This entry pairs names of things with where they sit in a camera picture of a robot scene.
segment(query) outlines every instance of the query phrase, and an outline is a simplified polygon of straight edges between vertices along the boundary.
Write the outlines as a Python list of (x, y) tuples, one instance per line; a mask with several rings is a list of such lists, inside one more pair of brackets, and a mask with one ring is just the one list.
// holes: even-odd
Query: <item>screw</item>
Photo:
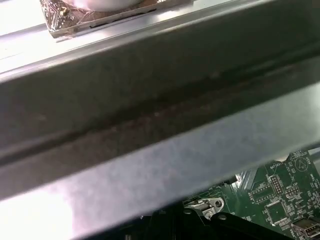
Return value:
[(192, 211), (190, 209), (185, 209), (183, 210), (183, 213), (189, 215), (189, 214), (192, 214)]
[(220, 219), (220, 220), (227, 220), (227, 216), (221, 214), (221, 215), (218, 216), (218, 219)]
[(216, 201), (216, 202), (215, 202), (215, 206), (216, 206), (217, 208), (220, 208), (220, 207), (222, 206), (222, 202), (221, 202), (221, 201)]
[(204, 214), (204, 217), (206, 218), (206, 219), (211, 219), (211, 217), (213, 216), (214, 214), (211, 212), (211, 211), (207, 211), (205, 214)]

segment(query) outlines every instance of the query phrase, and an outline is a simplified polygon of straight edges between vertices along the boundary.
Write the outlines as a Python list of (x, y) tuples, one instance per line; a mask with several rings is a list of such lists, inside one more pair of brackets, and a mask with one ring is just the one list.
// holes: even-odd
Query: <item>metal clip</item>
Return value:
[(224, 205), (224, 200), (220, 197), (199, 198), (187, 203), (184, 208), (194, 209), (199, 215), (202, 214), (206, 219), (210, 220), (214, 214), (221, 212)]

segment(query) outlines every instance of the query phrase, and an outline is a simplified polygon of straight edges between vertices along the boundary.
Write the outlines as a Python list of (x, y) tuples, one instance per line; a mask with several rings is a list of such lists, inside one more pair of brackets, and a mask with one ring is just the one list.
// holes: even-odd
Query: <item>circuit board traces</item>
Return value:
[(291, 153), (284, 162), (272, 161), (236, 177), (232, 184), (214, 185), (187, 201), (219, 197), (224, 200), (223, 212), (293, 239), (309, 239), (293, 226), (309, 216), (320, 219), (320, 177), (307, 151)]

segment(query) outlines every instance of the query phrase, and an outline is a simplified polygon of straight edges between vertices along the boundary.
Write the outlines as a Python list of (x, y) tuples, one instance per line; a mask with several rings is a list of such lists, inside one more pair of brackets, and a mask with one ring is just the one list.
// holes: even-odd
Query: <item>microchip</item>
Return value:
[(271, 182), (272, 182), (272, 184), (274, 186), (274, 190), (275, 190), (276, 194), (277, 195), (283, 194), (284, 191), (281, 188), (278, 176), (277, 175), (273, 175), (273, 176), (270, 177), (270, 180), (271, 180)]
[(275, 201), (265, 206), (266, 212), (270, 217), (271, 223), (279, 224), (287, 218), (287, 213), (281, 201)]
[(254, 201), (258, 204), (261, 203), (264, 200), (267, 200), (275, 195), (274, 189), (271, 185), (267, 185), (264, 187), (261, 187), (257, 190), (254, 190), (251, 192), (251, 195), (254, 199)]
[(292, 223), (292, 227), (305, 235), (306, 237), (311, 238), (312, 240), (318, 240), (320, 238), (320, 224), (317, 219), (301, 218), (298, 221)]

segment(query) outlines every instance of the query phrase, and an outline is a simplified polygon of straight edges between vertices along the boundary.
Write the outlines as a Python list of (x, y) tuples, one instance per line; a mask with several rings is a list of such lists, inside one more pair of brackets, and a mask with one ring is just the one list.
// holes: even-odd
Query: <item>metal rail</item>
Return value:
[(231, 1), (99, 36), (114, 25), (3, 70), (0, 236), (82, 238), (317, 141), (314, 4)]

